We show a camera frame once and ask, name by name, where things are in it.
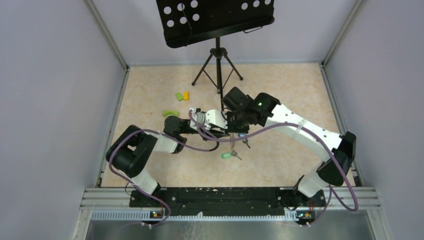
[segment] black music stand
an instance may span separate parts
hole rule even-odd
[[[233,71],[240,80],[243,77],[228,58],[228,52],[221,47],[220,37],[245,32],[250,29],[258,30],[274,22],[274,0],[156,0],[160,19],[163,26],[163,35],[166,45],[171,48],[180,48],[209,39],[215,39],[215,48],[201,68],[195,80],[196,84],[202,72],[217,88],[220,98],[224,97],[223,88]],[[212,56],[216,57],[216,84],[205,71]],[[223,85],[221,59],[224,57],[231,65],[232,70]]]

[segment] yellow connector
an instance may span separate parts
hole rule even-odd
[[[182,100],[184,100],[184,101],[189,100],[189,92],[188,92],[188,91],[185,91],[185,92],[182,94]]]

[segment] gray wall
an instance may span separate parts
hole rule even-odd
[[[275,0],[273,24],[249,34],[224,36],[221,45],[236,63],[319,62],[325,58],[355,2]],[[129,65],[203,64],[215,45],[214,40],[208,40],[169,48],[155,0],[94,3]]]
[[[69,239],[123,71],[82,0],[0,1],[1,239]]]
[[[328,71],[395,239],[422,239],[424,1],[370,0]]]

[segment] round hole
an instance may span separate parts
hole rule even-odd
[[[169,6],[166,6],[164,9],[163,9],[163,13],[164,14],[170,14],[172,12],[172,9],[169,7]]]
[[[187,23],[187,18],[185,16],[183,16],[182,18],[179,19],[179,22],[181,24],[186,24]]]
[[[196,8],[198,5],[199,5],[199,3],[198,3],[198,1],[196,1],[196,0],[193,0],[193,1],[191,1],[191,2],[190,2],[190,6],[191,6],[192,8]]]
[[[200,19],[199,14],[197,14],[197,13],[196,13],[196,14],[194,14],[194,15],[193,15],[193,20],[194,20],[194,21],[197,21],[197,20],[199,20],[199,19]]]
[[[176,6],[176,9],[178,9],[178,11],[182,11],[186,9],[186,5],[184,5],[183,3],[178,3],[178,5]]]
[[[169,20],[169,21],[167,21],[167,22],[166,22],[166,25],[167,25],[168,27],[172,28],[172,27],[174,26],[174,21]]]

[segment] key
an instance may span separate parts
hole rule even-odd
[[[239,154],[236,151],[233,151],[231,154],[233,157],[240,159],[240,161],[242,160],[242,158],[239,156]]]
[[[247,139],[244,139],[242,142],[246,144],[249,149],[251,149],[251,146],[249,146],[249,141]]]

